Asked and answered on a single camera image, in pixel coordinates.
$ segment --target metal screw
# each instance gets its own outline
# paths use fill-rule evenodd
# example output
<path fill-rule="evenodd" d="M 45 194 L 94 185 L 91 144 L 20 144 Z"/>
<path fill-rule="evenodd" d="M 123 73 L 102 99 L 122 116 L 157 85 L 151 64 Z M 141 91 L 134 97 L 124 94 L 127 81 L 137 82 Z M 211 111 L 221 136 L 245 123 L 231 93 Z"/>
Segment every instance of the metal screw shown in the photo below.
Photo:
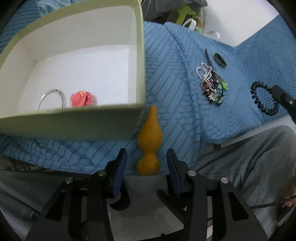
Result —
<path fill-rule="evenodd" d="M 104 169 L 98 171 L 98 175 L 99 175 L 99 176 L 104 176 L 104 175 L 106 175 L 106 174 L 107 174 L 107 172 L 106 172 Z"/>
<path fill-rule="evenodd" d="M 196 172 L 195 171 L 192 171 L 192 170 L 188 171 L 187 173 L 191 177 L 194 177 L 196 175 Z"/>
<path fill-rule="evenodd" d="M 226 183 L 229 182 L 229 180 L 228 180 L 228 178 L 226 178 L 226 177 L 222 177 L 222 178 L 221 178 L 221 182 L 224 183 L 224 184 L 226 184 Z"/>
<path fill-rule="evenodd" d="M 65 183 L 71 183 L 71 182 L 73 182 L 74 181 L 74 179 L 72 178 L 72 177 L 67 177 L 66 179 L 65 179 Z"/>

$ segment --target black spiral bracelet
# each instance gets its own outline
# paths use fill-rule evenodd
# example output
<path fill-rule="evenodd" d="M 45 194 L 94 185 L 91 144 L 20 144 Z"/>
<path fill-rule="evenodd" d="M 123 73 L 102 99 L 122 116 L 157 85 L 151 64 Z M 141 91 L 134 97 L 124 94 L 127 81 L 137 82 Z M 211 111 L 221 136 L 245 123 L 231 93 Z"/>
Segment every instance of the black spiral bracelet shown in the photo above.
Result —
<path fill-rule="evenodd" d="M 259 81 L 255 81 L 251 86 L 251 94 L 252 94 L 252 98 L 255 99 L 255 104 L 257 104 L 258 108 L 263 113 L 265 113 L 266 115 L 269 115 L 269 116 L 275 115 L 279 111 L 279 103 L 274 100 L 274 107 L 272 109 L 265 108 L 264 105 L 259 100 L 259 97 L 257 96 L 257 93 L 256 93 L 257 88 L 263 88 L 263 89 L 267 90 L 269 93 L 270 93 L 271 88 L 269 88 L 267 85 L 265 85 Z"/>

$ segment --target cardboard box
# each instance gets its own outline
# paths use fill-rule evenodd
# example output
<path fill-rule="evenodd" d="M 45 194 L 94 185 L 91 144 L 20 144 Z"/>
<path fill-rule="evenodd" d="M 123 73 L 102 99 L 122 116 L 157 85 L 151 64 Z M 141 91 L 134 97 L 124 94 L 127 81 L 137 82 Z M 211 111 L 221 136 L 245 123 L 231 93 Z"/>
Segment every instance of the cardboard box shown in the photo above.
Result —
<path fill-rule="evenodd" d="M 0 55 L 0 132 L 55 140 L 128 139 L 145 105 L 138 0 L 88 0 L 31 23 Z M 66 108 L 60 109 L 62 91 Z M 90 107 L 71 108 L 89 91 Z"/>

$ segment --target clear bangle bracelet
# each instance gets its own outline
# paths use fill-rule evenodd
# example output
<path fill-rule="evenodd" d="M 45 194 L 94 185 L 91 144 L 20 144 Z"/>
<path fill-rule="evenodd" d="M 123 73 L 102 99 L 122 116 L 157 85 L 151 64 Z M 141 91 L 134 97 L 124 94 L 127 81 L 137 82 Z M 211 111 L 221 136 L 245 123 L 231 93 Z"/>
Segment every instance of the clear bangle bracelet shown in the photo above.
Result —
<path fill-rule="evenodd" d="M 41 103 L 43 102 L 43 100 L 49 96 L 50 94 L 52 93 L 58 93 L 62 99 L 62 102 L 61 102 L 61 109 L 65 108 L 66 107 L 66 98 L 65 98 L 65 95 L 63 92 L 61 92 L 60 90 L 49 90 L 47 91 L 42 97 L 41 97 L 41 100 L 36 108 L 36 111 L 39 110 L 40 106 L 41 106 Z"/>

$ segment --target human hand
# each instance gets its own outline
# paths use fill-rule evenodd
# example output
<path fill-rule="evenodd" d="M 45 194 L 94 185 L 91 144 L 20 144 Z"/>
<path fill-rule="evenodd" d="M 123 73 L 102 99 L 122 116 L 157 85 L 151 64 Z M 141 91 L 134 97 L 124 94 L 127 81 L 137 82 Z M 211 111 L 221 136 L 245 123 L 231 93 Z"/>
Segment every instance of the human hand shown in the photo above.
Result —
<path fill-rule="evenodd" d="M 284 199 L 287 199 L 289 197 L 292 197 L 296 195 L 296 176 L 293 176 L 289 181 L 288 188 L 285 189 L 284 193 Z M 292 201 L 288 201 L 285 203 L 286 206 L 290 207 L 292 205 L 296 204 L 296 199 L 293 199 Z"/>

